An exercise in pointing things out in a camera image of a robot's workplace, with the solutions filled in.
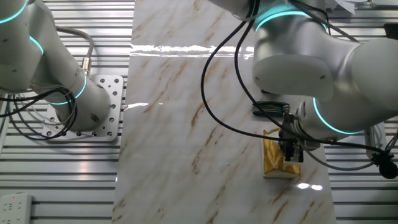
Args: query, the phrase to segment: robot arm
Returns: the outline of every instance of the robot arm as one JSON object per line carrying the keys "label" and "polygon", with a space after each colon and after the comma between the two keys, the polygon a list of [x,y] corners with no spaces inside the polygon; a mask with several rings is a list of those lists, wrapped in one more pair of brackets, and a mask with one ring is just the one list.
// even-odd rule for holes
{"label": "robot arm", "polygon": [[[210,1],[239,17],[249,4]],[[324,0],[300,1],[325,10]],[[262,0],[261,7],[272,2]],[[397,41],[360,44],[334,38],[284,1],[258,17],[254,28],[256,85],[271,93],[311,96],[290,121],[296,133],[338,141],[398,115]]]}
{"label": "robot arm", "polygon": [[[64,86],[76,98],[78,114],[72,131],[90,131],[110,111],[106,90],[90,80],[60,40],[53,16],[41,1],[0,1],[0,93],[20,93],[31,87]],[[60,121],[70,117],[62,94],[46,98]]]}

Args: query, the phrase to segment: power strip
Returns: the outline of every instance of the power strip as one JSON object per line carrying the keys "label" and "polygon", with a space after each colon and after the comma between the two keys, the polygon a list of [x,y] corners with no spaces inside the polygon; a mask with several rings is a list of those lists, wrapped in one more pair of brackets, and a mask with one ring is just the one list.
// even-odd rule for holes
{"label": "power strip", "polygon": [[0,224],[29,224],[32,196],[5,195],[0,198]]}

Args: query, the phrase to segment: mounting plate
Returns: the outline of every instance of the mounting plate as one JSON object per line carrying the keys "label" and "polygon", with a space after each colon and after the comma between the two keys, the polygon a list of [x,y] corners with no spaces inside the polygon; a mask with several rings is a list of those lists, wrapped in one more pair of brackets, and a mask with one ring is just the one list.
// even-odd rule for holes
{"label": "mounting plate", "polygon": [[[48,140],[48,142],[111,142],[118,136],[119,117],[121,112],[122,91],[123,91],[123,77],[119,75],[91,75],[91,81],[104,87],[111,98],[111,107],[108,117],[97,128],[92,131],[68,131],[66,136]],[[54,123],[59,123],[55,109],[49,105],[47,109],[48,118],[54,118]],[[45,124],[42,134],[51,136],[58,133],[63,126],[51,126]]]}

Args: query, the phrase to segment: yellow package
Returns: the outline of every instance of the yellow package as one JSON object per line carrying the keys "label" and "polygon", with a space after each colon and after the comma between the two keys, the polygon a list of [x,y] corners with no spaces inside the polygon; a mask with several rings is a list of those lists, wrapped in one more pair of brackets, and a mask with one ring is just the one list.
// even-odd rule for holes
{"label": "yellow package", "polygon": [[[279,132],[280,129],[273,129],[269,133],[264,130],[264,135]],[[264,177],[268,178],[294,178],[300,175],[300,165],[284,165],[284,155],[279,150],[279,145],[268,139],[261,139],[262,168]]]}

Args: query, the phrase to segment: white marble surface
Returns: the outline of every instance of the white marble surface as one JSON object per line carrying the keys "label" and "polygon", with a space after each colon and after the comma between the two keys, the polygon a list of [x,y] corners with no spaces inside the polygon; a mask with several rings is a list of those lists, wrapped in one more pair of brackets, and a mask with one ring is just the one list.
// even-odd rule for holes
{"label": "white marble surface", "polygon": [[[336,223],[326,168],[306,156],[300,177],[264,179],[260,140],[219,126],[203,107],[203,66],[238,24],[206,0],[136,2],[113,223]],[[249,91],[297,106],[301,97],[266,98],[252,82],[253,36],[240,58]],[[210,66],[208,102],[235,128],[273,129],[251,114],[236,79],[237,39]],[[316,155],[325,159],[323,149]]]}

